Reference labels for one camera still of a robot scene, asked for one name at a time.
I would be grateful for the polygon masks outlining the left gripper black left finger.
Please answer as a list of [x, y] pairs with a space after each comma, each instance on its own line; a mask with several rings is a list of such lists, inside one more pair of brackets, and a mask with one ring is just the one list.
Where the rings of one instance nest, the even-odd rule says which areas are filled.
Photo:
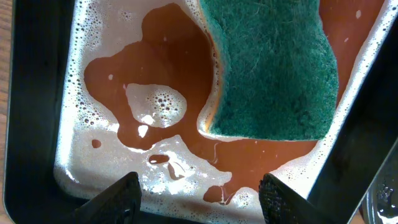
[[137, 172], [130, 172], [76, 209], [71, 222], [135, 224], [139, 219], [141, 196], [139, 176]]

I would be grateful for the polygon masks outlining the green and yellow sponge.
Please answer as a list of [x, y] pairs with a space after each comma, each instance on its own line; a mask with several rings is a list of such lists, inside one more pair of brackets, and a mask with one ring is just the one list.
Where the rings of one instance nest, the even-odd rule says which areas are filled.
[[338, 67], [319, 0], [201, 1], [220, 94], [206, 130], [273, 141], [326, 136]]

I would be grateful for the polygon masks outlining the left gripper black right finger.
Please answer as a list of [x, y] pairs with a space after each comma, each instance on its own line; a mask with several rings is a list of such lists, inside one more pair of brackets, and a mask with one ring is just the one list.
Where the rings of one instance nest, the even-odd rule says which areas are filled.
[[272, 174], [259, 183], [259, 203], [267, 224], [330, 224], [333, 221]]

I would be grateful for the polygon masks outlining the rectangular tray with red water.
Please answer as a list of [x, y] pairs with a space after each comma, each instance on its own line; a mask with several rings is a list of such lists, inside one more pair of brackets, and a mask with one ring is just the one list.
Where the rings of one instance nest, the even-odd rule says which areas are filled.
[[319, 1], [338, 67], [326, 136], [206, 130], [220, 94], [201, 1], [16, 1], [4, 206], [14, 223], [72, 213], [137, 172], [137, 223], [266, 223], [272, 174], [346, 223], [397, 141], [397, 2]]

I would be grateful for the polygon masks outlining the round black tray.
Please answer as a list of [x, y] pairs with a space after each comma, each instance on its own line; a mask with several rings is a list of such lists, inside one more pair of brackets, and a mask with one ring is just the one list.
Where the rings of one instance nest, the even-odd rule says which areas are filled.
[[397, 149], [393, 150], [363, 202], [367, 224], [397, 224]]

